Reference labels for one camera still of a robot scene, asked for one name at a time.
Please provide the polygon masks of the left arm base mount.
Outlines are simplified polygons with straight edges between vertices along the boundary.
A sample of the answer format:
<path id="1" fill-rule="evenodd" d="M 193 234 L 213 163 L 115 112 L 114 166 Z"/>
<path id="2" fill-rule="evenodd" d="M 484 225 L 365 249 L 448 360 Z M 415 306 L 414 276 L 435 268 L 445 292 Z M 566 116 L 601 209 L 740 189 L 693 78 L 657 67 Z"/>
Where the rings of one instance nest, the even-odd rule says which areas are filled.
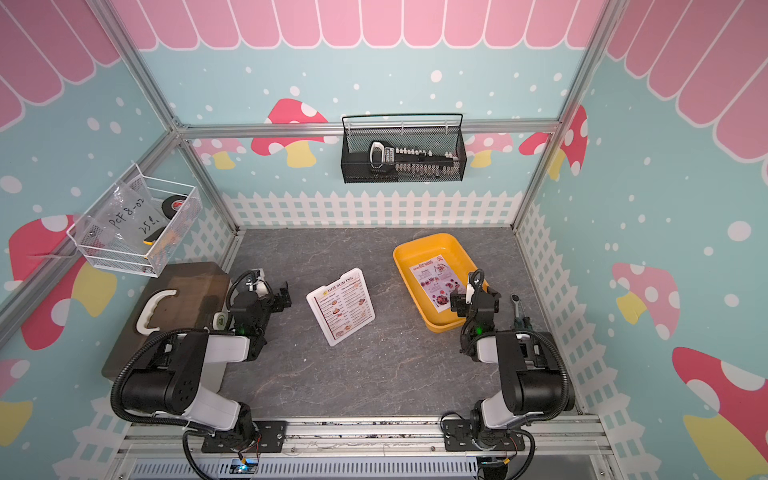
<path id="1" fill-rule="evenodd" d="M 231 431 L 217 431 L 203 440 L 201 450 L 213 453 L 280 453 L 286 439 L 288 423 L 281 420 L 259 420 L 251 427 L 238 425 Z"/>

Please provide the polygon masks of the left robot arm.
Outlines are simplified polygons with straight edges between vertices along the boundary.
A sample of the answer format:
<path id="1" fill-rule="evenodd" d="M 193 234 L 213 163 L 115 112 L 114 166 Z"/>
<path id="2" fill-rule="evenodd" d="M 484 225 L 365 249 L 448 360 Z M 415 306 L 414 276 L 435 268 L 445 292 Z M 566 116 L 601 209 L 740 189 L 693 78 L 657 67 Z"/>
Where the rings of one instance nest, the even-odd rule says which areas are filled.
<path id="1" fill-rule="evenodd" d="M 132 423 L 177 425 L 208 435 L 238 433 L 250 439 L 250 408 L 203 385 L 213 364 L 251 362 L 267 344 L 272 314 L 292 306 L 289 286 L 276 288 L 262 272 L 238 277 L 225 296 L 231 325 L 223 330 L 180 328 L 157 332 L 117 374 L 110 393 L 113 412 Z"/>

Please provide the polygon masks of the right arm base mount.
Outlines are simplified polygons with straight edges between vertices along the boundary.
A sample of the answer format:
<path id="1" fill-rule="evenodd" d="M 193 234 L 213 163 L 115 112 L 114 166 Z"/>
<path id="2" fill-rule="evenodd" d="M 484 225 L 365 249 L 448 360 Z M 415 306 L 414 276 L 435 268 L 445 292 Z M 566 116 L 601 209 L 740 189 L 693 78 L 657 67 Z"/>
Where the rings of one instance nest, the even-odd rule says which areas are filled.
<path id="1" fill-rule="evenodd" d="M 458 417 L 440 421 L 444 448 L 449 452 L 520 452 L 526 447 L 520 434 L 505 429 L 489 429 Z"/>

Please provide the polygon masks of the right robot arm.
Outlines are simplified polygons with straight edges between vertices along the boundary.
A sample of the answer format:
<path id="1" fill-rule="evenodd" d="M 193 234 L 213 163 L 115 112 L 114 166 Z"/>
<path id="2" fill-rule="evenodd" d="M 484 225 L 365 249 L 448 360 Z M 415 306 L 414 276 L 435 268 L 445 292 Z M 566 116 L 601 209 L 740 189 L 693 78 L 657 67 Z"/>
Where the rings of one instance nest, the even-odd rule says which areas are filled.
<path id="1" fill-rule="evenodd" d="M 501 295 L 492 290 L 453 293 L 450 309 L 464 321 L 460 352 L 498 367 L 500 390 L 473 408 L 472 432 L 517 429 L 574 409 L 575 390 L 553 336 L 536 331 L 513 294 L 513 325 L 499 329 L 495 315 Z"/>

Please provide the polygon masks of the red special menu sheet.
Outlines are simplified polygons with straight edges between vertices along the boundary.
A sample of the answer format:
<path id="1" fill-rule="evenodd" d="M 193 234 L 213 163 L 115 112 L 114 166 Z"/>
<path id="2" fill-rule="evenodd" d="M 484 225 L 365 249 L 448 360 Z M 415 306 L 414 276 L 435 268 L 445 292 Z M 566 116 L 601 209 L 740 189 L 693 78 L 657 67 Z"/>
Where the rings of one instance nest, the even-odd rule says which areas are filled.
<path id="1" fill-rule="evenodd" d="M 429 304 L 438 312 L 450 309 L 452 293 L 465 293 L 466 286 L 448 264 L 443 255 L 437 255 L 410 268 Z"/>

